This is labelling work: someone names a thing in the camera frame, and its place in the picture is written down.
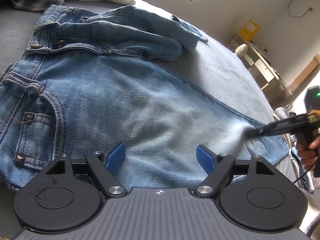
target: jeans pocket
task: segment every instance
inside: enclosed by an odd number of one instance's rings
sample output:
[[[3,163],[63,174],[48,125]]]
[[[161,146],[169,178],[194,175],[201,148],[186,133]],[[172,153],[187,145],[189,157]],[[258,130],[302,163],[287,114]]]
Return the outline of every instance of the jeans pocket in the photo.
[[[22,122],[15,162],[20,166],[41,170],[53,159],[55,117],[25,112]]]

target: wall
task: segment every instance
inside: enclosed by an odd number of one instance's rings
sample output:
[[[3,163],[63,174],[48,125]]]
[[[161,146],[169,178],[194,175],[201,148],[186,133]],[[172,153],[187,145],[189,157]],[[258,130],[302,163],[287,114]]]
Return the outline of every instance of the wall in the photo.
[[[266,28],[281,15],[289,0],[145,0],[228,44],[234,33],[253,18]]]
[[[297,75],[320,54],[320,0],[294,0],[290,5],[291,15],[302,15],[309,7],[314,8],[302,18],[292,18],[287,11],[256,37],[257,44],[267,45],[268,60],[278,71],[285,83],[289,85]],[[286,100],[293,100],[294,111],[304,113],[303,98],[305,87],[320,84],[320,74],[316,71],[303,84],[303,87]]]

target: white label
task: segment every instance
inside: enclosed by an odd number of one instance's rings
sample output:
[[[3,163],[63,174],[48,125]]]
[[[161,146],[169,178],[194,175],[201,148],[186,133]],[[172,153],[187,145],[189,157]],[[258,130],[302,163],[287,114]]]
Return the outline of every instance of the white label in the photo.
[[[247,24],[247,29],[249,30],[249,31],[251,31],[251,32],[254,32],[255,30],[256,30],[256,26],[254,25],[254,24],[252,24],[252,23],[248,23]]]

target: finger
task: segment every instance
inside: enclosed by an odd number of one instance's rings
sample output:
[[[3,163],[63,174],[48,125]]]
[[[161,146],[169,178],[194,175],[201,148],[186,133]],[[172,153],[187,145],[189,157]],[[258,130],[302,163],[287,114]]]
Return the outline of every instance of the finger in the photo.
[[[304,168],[306,169],[306,171],[309,170],[310,167],[311,167],[311,165],[306,165],[306,166],[304,166]],[[316,165],[313,165],[313,167],[312,167],[309,171],[313,171],[315,168],[316,168]]]
[[[320,146],[320,136],[318,136],[312,143],[309,145],[309,149],[313,150]]]
[[[302,144],[301,144],[301,143],[299,143],[299,142],[297,142],[296,149],[297,149],[298,151],[303,150],[303,146],[302,146]]]
[[[315,163],[315,161],[318,159],[318,156],[313,156],[307,159],[302,159],[301,163],[303,165],[312,165],[313,163]]]
[[[302,159],[307,159],[307,158],[310,158],[312,156],[315,156],[316,155],[316,151],[314,151],[314,150],[302,150],[302,151],[298,151],[298,155]]]

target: jeans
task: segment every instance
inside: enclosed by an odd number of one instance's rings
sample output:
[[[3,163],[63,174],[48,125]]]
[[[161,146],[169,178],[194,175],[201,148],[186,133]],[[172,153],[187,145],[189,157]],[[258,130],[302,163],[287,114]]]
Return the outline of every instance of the jeans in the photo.
[[[277,163],[288,153],[282,136],[245,139],[261,124],[148,61],[174,61],[199,40],[177,17],[133,6],[102,15],[51,6],[0,78],[1,176],[17,190],[57,155],[82,158],[117,141],[126,158],[115,177],[128,190],[195,187],[206,177],[199,144]]]

